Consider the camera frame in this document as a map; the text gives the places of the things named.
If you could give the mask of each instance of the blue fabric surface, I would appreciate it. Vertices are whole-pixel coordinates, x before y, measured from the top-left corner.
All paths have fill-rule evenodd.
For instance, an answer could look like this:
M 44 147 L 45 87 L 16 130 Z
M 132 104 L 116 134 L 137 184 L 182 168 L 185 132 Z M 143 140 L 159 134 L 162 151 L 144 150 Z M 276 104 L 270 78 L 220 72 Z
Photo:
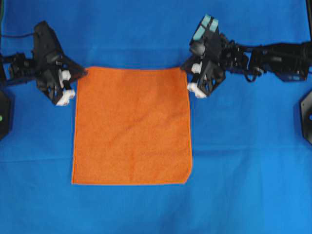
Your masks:
M 242 44 L 310 39 L 303 0 L 6 0 L 2 33 L 28 33 L 46 20 L 85 67 L 163 69 L 190 55 L 206 13 Z M 30 56 L 32 48 L 32 38 L 1 39 L 4 55 Z M 298 105 L 311 87 L 312 79 L 283 83 L 266 74 L 249 84 L 227 73 L 211 97 L 191 94 L 189 181 L 142 187 L 72 185 L 75 103 L 53 106 L 34 82 L 11 87 L 13 130 L 0 142 L 0 232 L 311 233 L 312 146 L 301 136 Z

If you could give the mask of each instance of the microfiber cloth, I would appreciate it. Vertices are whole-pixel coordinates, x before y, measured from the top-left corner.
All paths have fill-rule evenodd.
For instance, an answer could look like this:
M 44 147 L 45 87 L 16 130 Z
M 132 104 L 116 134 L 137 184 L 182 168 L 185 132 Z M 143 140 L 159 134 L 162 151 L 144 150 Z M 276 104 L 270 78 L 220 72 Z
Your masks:
M 185 183 L 192 168 L 186 74 L 89 68 L 77 87 L 74 147 L 74 184 Z

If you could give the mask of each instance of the cable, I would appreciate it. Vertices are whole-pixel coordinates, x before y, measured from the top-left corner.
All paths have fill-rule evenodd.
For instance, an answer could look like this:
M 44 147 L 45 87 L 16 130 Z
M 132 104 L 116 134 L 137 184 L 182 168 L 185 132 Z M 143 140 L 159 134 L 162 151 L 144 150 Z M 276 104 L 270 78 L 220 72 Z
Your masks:
M 28 33 L 28 34 L 24 34 L 24 35 L 19 35 L 19 36 L 11 36 L 11 35 L 2 35 L 0 34 L 0 37 L 1 38 L 26 38 L 26 37 L 29 37 L 29 36 L 32 36 L 34 35 L 35 33 Z

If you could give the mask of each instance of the black bracket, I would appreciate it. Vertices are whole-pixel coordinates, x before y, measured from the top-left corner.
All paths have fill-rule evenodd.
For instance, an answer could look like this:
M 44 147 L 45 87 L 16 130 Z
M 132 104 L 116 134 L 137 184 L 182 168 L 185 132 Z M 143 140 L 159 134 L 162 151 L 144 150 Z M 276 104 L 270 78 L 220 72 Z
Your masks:
M 300 103 L 303 137 L 312 144 L 312 92 Z
M 0 90 L 0 140 L 9 132 L 10 99 Z

